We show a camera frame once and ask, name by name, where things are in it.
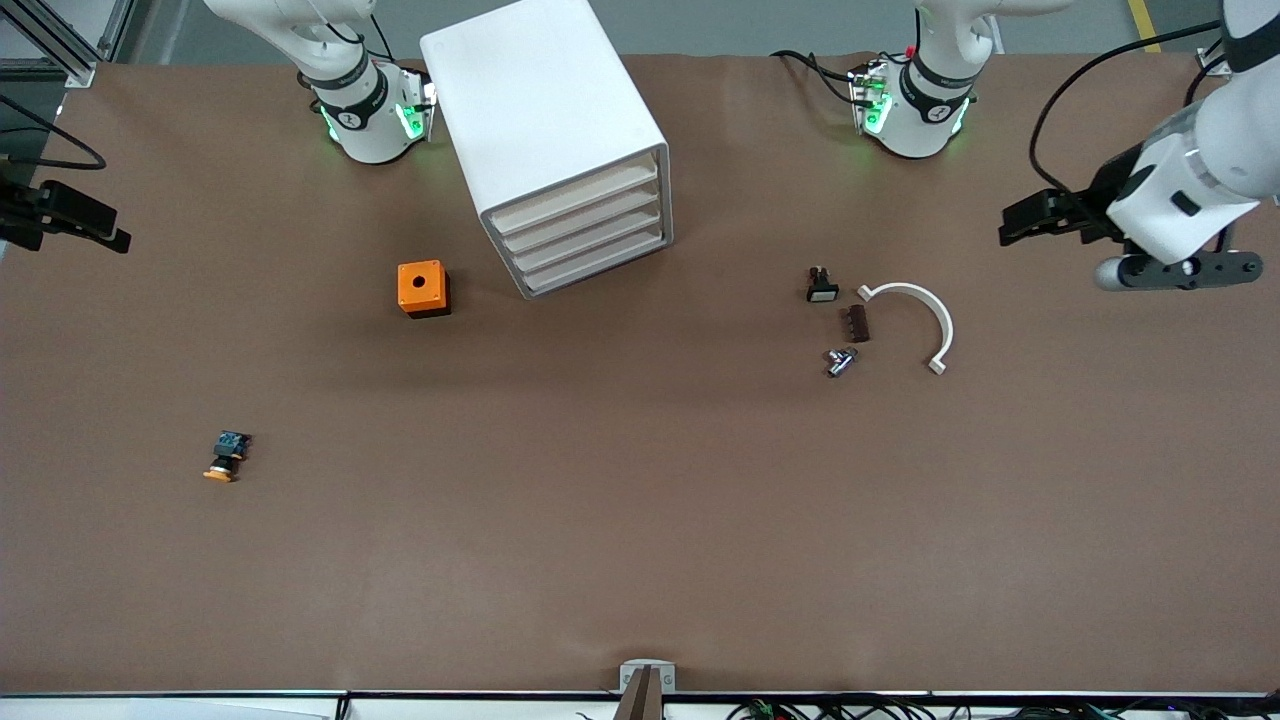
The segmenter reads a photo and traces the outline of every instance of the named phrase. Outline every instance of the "black connector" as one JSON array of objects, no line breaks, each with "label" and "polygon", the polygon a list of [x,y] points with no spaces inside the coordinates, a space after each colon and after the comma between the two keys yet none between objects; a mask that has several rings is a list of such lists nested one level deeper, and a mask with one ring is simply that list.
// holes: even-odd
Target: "black connector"
[{"label": "black connector", "polygon": [[840,297],[840,286],[827,277],[827,268],[809,268],[809,290],[804,299],[809,302],[833,302]]}]

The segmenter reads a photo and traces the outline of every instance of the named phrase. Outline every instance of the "black cable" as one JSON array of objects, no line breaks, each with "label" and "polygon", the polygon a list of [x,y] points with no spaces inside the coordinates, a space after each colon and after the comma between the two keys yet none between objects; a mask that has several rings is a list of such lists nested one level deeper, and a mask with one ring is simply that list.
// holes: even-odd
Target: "black cable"
[{"label": "black cable", "polygon": [[[347,45],[360,45],[360,46],[365,45],[365,35],[361,33],[361,32],[357,32],[356,33],[356,40],[352,40],[352,38],[342,35],[340,32],[338,32],[338,28],[333,27],[333,23],[330,23],[328,20],[325,20],[324,27],[329,28],[329,32],[332,32],[334,35],[334,37],[337,37],[338,40],[346,42]],[[388,54],[385,54],[385,55],[381,54],[381,53],[374,53],[372,50],[369,50],[367,47],[365,49],[365,51],[369,53],[370,55],[372,55],[374,58],[381,58],[383,60],[390,60],[393,63],[396,61],[396,60],[392,60],[392,56],[389,54],[390,53],[389,47],[387,49]]]},{"label": "black cable", "polygon": [[841,73],[837,73],[836,70],[827,69],[819,65],[818,59],[814,56],[813,53],[809,53],[808,55],[801,55],[795,50],[778,50],[777,53],[771,53],[769,58],[795,58],[796,60],[804,63],[805,67],[808,67],[810,70],[815,73],[822,73],[823,76],[829,77],[831,79],[838,79],[841,82],[849,79],[849,76],[844,76]]},{"label": "black cable", "polygon": [[102,168],[106,167],[106,159],[102,158],[101,155],[99,155],[97,150],[93,150],[88,145],[84,145],[83,142],[79,141],[79,138],[77,138],[72,133],[64,131],[63,128],[55,126],[54,123],[46,120],[45,118],[41,118],[40,115],[37,115],[37,114],[32,113],[31,110],[23,108],[22,105],[19,105],[18,102],[15,102],[13,99],[10,99],[8,95],[0,95],[0,102],[4,102],[5,105],[13,108],[18,113],[26,115],[27,119],[32,120],[37,126],[40,126],[40,127],[42,127],[42,128],[52,132],[54,135],[58,135],[63,140],[70,142],[76,147],[79,147],[81,150],[83,150],[84,152],[87,152],[91,158],[93,158],[92,163],[72,163],[72,161],[68,161],[68,160],[45,160],[44,158],[12,158],[10,156],[10,158],[6,158],[6,160],[9,160],[10,164],[14,164],[14,165],[40,165],[40,167],[44,167],[44,168],[63,168],[65,170],[101,170]]},{"label": "black cable", "polygon": [[865,100],[855,100],[852,97],[849,97],[847,95],[845,95],[844,92],[841,92],[838,88],[836,88],[836,86],[831,83],[831,79],[827,79],[827,78],[838,79],[841,82],[849,82],[849,74],[847,73],[841,74],[841,73],[837,73],[836,70],[831,70],[831,69],[827,69],[827,68],[819,65],[818,64],[818,58],[813,53],[809,53],[809,55],[805,56],[805,55],[801,55],[801,54],[796,53],[795,50],[778,50],[777,53],[771,53],[769,56],[771,58],[795,58],[795,59],[800,60],[801,63],[804,63],[806,68],[809,68],[810,70],[818,73],[818,77],[822,78],[822,83],[826,85],[827,90],[829,90],[831,94],[835,95],[836,97],[840,97],[845,102],[847,102],[850,105],[856,105],[859,108],[869,108],[870,106],[870,102],[868,102]]},{"label": "black cable", "polygon": [[1196,91],[1199,90],[1199,83],[1204,82],[1204,78],[1208,77],[1210,70],[1221,65],[1225,61],[1226,61],[1226,55],[1219,55],[1217,58],[1213,58],[1208,63],[1204,63],[1204,67],[1201,68],[1198,73],[1196,73],[1194,78],[1192,78],[1192,83],[1187,86],[1187,96],[1183,97],[1183,108],[1196,101]]},{"label": "black cable", "polygon": [[1174,32],[1166,32],[1165,35],[1157,35],[1155,37],[1148,37],[1146,40],[1138,40],[1128,45],[1121,45],[1120,47],[1116,47],[1114,50],[1107,50],[1106,53],[1098,55],[1097,58],[1082,65],[1080,69],[1071,73],[1071,76],[1068,77],[1062,82],[1062,85],[1060,85],[1057,90],[1053,91],[1053,95],[1051,95],[1048,101],[1044,102],[1044,108],[1041,110],[1039,117],[1036,119],[1036,128],[1032,131],[1032,140],[1027,151],[1028,159],[1030,160],[1032,164],[1032,169],[1036,170],[1036,174],[1043,178],[1044,182],[1057,188],[1057,191],[1061,192],[1068,199],[1068,201],[1075,206],[1075,209],[1080,213],[1080,215],[1084,217],[1085,220],[1088,220],[1089,223],[1092,223],[1098,228],[1106,228],[1107,225],[1102,223],[1097,218],[1097,215],[1093,214],[1092,210],[1084,206],[1084,202],[1080,201],[1080,199],[1075,195],[1075,192],[1071,191],[1071,188],[1066,187],[1062,183],[1062,181],[1053,177],[1048,170],[1044,169],[1043,165],[1041,165],[1039,158],[1036,155],[1036,147],[1037,145],[1039,145],[1039,136],[1041,132],[1044,129],[1044,120],[1048,119],[1050,110],[1053,109],[1053,105],[1057,104],[1059,99],[1062,97],[1062,95],[1068,91],[1068,88],[1075,85],[1075,81],[1080,79],[1080,77],[1083,77],[1084,73],[1092,70],[1093,68],[1101,65],[1102,63],[1106,63],[1107,60],[1115,58],[1116,55],[1123,55],[1132,50],[1147,47],[1148,45],[1156,45],[1158,42],[1169,42],[1170,40],[1178,40],[1181,37],[1208,32],[1211,29],[1217,29],[1219,27],[1221,27],[1221,23],[1217,20],[1201,23],[1198,26],[1192,26]]},{"label": "black cable", "polygon": [[383,35],[383,26],[378,24],[378,18],[375,18],[372,13],[369,14],[369,19],[372,20],[374,29],[378,31],[378,37],[383,41],[383,47],[387,50],[387,59],[394,63],[396,56],[392,55],[392,46],[389,42],[387,42],[387,36]]},{"label": "black cable", "polygon": [[365,36],[360,35],[358,32],[356,33],[356,40],[351,40],[349,37],[346,37],[340,32],[338,32],[338,28],[333,27],[333,23],[330,23],[329,20],[324,22],[324,27],[329,28],[329,32],[332,32],[338,40],[346,42],[347,45],[365,44]]}]

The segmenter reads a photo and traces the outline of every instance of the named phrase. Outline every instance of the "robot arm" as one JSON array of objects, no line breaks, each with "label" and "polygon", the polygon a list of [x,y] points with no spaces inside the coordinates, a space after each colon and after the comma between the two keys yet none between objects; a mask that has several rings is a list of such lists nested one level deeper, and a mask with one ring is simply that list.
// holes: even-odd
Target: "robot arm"
[{"label": "robot arm", "polygon": [[861,132],[904,158],[928,158],[959,132],[978,73],[991,58],[988,15],[1039,15],[1073,0],[914,0],[915,54],[876,63],[863,85],[872,106],[855,114]]},{"label": "robot arm", "polygon": [[1226,0],[1231,81],[1160,124],[1107,217],[1166,265],[1280,195],[1280,0]]},{"label": "robot arm", "polygon": [[[1224,0],[1231,81],[1107,160],[1084,191],[1044,190],[1005,209],[1000,243],[1080,232],[1111,238],[1103,290],[1197,290],[1248,283],[1262,258],[1230,247],[1231,223],[1280,193],[1280,0]],[[1213,237],[1217,243],[1204,249]]]},{"label": "robot arm", "polygon": [[270,42],[302,70],[329,136],[361,163],[394,160],[430,133],[435,86],[416,70],[375,61],[347,26],[376,0],[205,0],[218,17]]}]

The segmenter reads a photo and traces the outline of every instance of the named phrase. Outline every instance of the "white curved pipe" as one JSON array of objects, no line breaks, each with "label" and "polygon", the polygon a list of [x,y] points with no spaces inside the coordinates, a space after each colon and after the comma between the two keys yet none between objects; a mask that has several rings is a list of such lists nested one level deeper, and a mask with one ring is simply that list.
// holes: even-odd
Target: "white curved pipe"
[{"label": "white curved pipe", "polygon": [[947,306],[938,300],[937,295],[933,295],[928,290],[911,283],[887,283],[872,290],[867,286],[858,288],[858,295],[863,300],[870,300],[882,292],[901,292],[902,295],[910,295],[911,297],[919,300],[920,302],[929,306],[933,314],[938,316],[938,325],[942,327],[942,347],[929,359],[929,369],[937,374],[942,374],[947,369],[946,364],[942,363],[942,356],[951,350],[951,340],[955,337],[956,328],[955,323],[951,322],[951,313]]}]

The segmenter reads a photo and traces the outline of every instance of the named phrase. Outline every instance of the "orange box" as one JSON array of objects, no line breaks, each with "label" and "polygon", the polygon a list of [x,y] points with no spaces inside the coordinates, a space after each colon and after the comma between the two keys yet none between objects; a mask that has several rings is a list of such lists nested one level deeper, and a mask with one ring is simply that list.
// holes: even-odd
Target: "orange box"
[{"label": "orange box", "polygon": [[453,311],[449,274],[439,260],[401,265],[396,286],[401,310],[410,318],[438,318]]}]

